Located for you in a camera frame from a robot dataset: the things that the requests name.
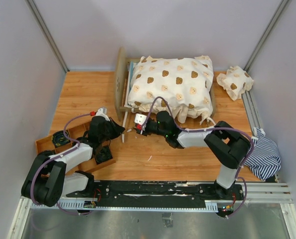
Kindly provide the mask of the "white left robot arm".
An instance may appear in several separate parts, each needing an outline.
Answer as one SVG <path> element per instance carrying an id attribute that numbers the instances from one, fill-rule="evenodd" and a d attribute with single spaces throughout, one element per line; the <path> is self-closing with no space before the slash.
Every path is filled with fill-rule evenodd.
<path id="1" fill-rule="evenodd" d="M 103 143 L 118 138 L 125 128 L 112 118 L 94 116 L 84 134 L 74 140 L 71 148 L 57 154 L 38 154 L 24 180 L 21 195 L 36 205 L 53 207 L 63 196 L 79 192 L 84 197 L 94 195 L 94 176 L 81 170 L 67 175 L 71 169 L 92 158 L 112 159 L 109 146 Z"/>

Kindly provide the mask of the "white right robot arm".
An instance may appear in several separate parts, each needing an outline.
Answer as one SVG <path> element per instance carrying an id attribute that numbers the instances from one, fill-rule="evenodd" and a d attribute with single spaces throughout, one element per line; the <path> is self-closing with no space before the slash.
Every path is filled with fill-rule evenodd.
<path id="1" fill-rule="evenodd" d="M 214 193 L 219 199 L 226 199 L 232 194 L 241 166 L 254 149 L 250 136 L 232 128 L 225 121 L 207 128 L 181 128 L 167 111 L 162 111 L 157 113 L 155 120 L 136 114 L 134 123 L 138 134 L 162 136 L 172 148 L 209 148 L 221 163 L 214 182 Z"/>

